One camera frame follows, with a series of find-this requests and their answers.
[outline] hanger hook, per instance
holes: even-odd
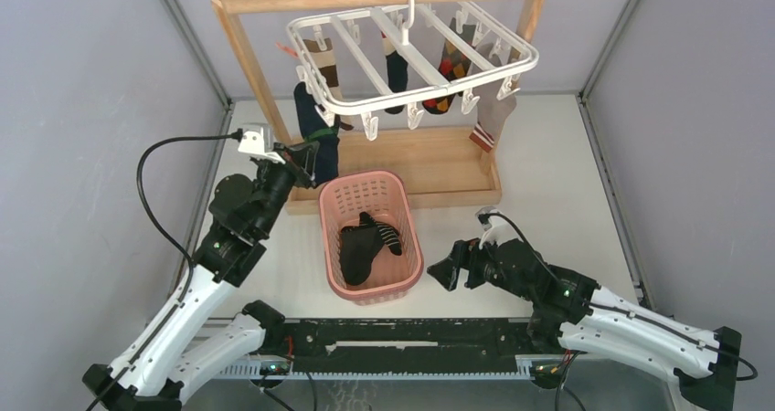
[[[409,29],[414,25],[414,0],[409,0],[409,19],[401,27],[401,42],[409,44]]]

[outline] hanging drying rack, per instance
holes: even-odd
[[[320,16],[307,16],[297,18],[287,26],[288,37],[301,61],[296,68],[301,82],[306,84],[307,92],[312,94],[315,101],[322,106],[318,107],[318,113],[328,124],[334,124],[336,114],[346,116],[360,115],[364,124],[364,130],[368,140],[373,141],[377,137],[378,117],[375,111],[381,111],[398,105],[406,105],[408,112],[408,127],[414,130],[418,127],[425,112],[418,108],[417,102],[428,99],[436,99],[454,93],[462,92],[463,114],[473,110],[479,97],[474,96],[472,90],[476,87],[502,80],[498,90],[497,99],[502,100],[516,93],[519,88],[517,81],[519,76],[534,68],[538,63],[538,51],[530,43],[525,41],[515,32],[510,31],[497,19],[484,11],[473,2],[458,2],[460,8],[456,11],[455,32],[438,18],[430,7],[430,4],[417,5],[415,0],[409,0],[407,5],[373,6],[364,9],[336,12]],[[403,13],[407,10],[408,18],[403,19]],[[426,26],[433,28],[457,47],[481,72],[471,76],[448,81],[425,59],[409,41],[409,29],[415,22],[416,12],[425,19]],[[471,45],[460,37],[462,26],[471,23],[470,17],[475,19],[476,28]],[[382,31],[385,37],[393,43],[396,51],[409,63],[409,65],[428,84],[415,90],[393,92],[384,79],[366,57],[360,44],[360,26],[356,20],[371,19]],[[327,45],[323,38],[324,25],[331,25],[334,31],[345,43],[355,61],[366,73],[366,76],[377,90],[378,96],[374,98],[346,101],[335,98],[325,82],[320,69],[318,69],[313,55],[304,44],[304,31],[310,28],[318,47],[325,51]],[[492,32],[494,46],[490,55],[504,49],[504,44],[519,52],[518,59],[496,67],[489,57],[480,54],[476,47]]]
[[[410,6],[415,8],[418,22],[420,22],[423,18],[428,19],[423,15],[425,12],[423,7],[432,11],[430,7],[426,6],[428,4],[470,1],[479,2],[484,0],[211,0],[211,3],[218,21],[223,26],[226,39],[234,51],[234,56],[245,72],[250,88],[256,96],[263,117],[271,126],[279,142],[291,144],[293,142],[300,142],[301,138],[298,136],[292,137],[288,133],[286,122],[271,92],[267,76],[261,69],[260,60],[250,43],[247,29],[243,26],[242,15],[355,9],[355,11],[348,12],[365,14],[364,11],[366,11],[366,15],[370,18],[371,7],[387,6],[391,8],[392,6],[396,8],[395,11],[390,10],[386,12],[382,9],[380,11],[388,19],[392,18],[391,22],[396,27],[395,30],[388,29],[389,32],[393,33],[391,42],[403,44],[403,31],[400,27],[404,26],[405,20],[402,18]],[[523,0],[522,11],[519,16],[519,22],[515,27],[515,32],[526,43],[533,40],[544,1]],[[457,15],[460,27],[452,26],[453,31],[461,29],[462,23],[468,21],[462,19],[462,11],[463,7],[461,6]],[[350,34],[349,37],[356,44],[360,39],[358,21],[357,17],[340,21],[347,33]],[[413,21],[407,19],[406,22],[411,24]],[[487,25],[485,23],[480,24],[480,31],[476,34],[477,39],[484,33],[486,28]],[[396,35],[396,31],[401,34],[401,37]],[[343,40],[347,43],[346,36],[343,36]],[[453,39],[451,42],[456,47],[462,47],[461,51],[465,53],[463,50],[464,46],[460,44],[460,40]],[[514,47],[511,43],[501,40],[502,47],[511,48],[508,63],[512,64],[521,61],[530,53],[530,48],[525,47],[523,43],[520,43],[520,45],[522,47]],[[345,48],[348,50],[353,49],[352,45],[342,47],[342,49]],[[303,49],[296,49],[297,54],[300,51],[303,51]],[[306,74],[310,75],[311,80],[319,78],[314,75],[313,71],[307,72],[305,69],[303,76]],[[509,88],[510,91],[515,89],[516,84],[518,84],[517,76],[517,74],[514,74],[511,78],[512,87]],[[382,96],[384,91],[377,90],[377,92]],[[331,99],[330,97],[326,98],[328,93],[323,87],[321,87],[318,96],[321,99]],[[525,112],[517,109],[516,114],[525,114]],[[295,117],[292,115],[285,119],[287,121],[295,121]],[[473,126],[447,126],[434,128],[420,127],[416,130],[382,130],[379,132],[379,138],[374,141],[369,141],[362,132],[340,132],[339,174],[353,174],[372,169],[389,170],[403,180],[409,195],[409,204],[412,208],[495,205],[500,202],[502,195],[500,176],[494,158],[495,151],[484,152],[478,145],[473,143],[469,139],[472,129]],[[319,192],[320,189],[294,188],[285,209],[291,214],[317,213]]]

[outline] wooden frame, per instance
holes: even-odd
[[[415,0],[441,3],[465,0]],[[409,0],[211,0],[228,42],[279,142],[293,142],[271,94],[240,14],[320,10],[375,5],[405,5]],[[516,33],[532,41],[544,0],[526,0]],[[362,132],[341,134],[339,172],[387,169],[404,181],[413,207],[498,204],[501,184],[493,153],[469,138],[471,128],[380,131],[374,142]],[[319,190],[295,189],[286,208],[291,214],[317,212]]]

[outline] white table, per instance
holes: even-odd
[[[278,107],[289,132],[298,133],[293,101],[280,100]],[[461,116],[455,110],[423,118],[423,125],[453,126],[473,120],[474,114]],[[258,103],[238,102],[230,129],[250,122],[265,122]],[[386,128],[386,122],[380,119],[380,127]],[[405,115],[396,116],[394,123],[394,127],[405,126]],[[517,223],[544,258],[636,301],[575,98],[519,96],[496,159],[504,191],[498,208]],[[255,165],[229,141],[216,183],[235,173],[252,178]],[[426,267],[445,258],[455,240],[482,234],[473,216],[476,210],[478,207],[412,211]],[[208,214],[200,240],[211,221]],[[264,257],[238,291],[216,309],[214,318],[230,318],[254,300],[266,301],[288,318],[529,317],[532,313],[529,302],[490,285],[476,290],[460,285],[447,292],[427,274],[401,300],[367,307],[342,300],[326,281],[319,216],[288,216],[283,211],[264,245]]]

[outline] gray floor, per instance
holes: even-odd
[[[554,391],[527,381],[318,381],[319,411],[509,410],[544,411],[554,406]],[[630,367],[603,361],[578,361],[567,383],[589,410],[674,411],[665,385]],[[310,385],[286,381],[272,392],[296,411],[313,409]],[[562,411],[579,411],[567,395]],[[211,381],[191,398],[187,411],[282,410],[249,381]]]

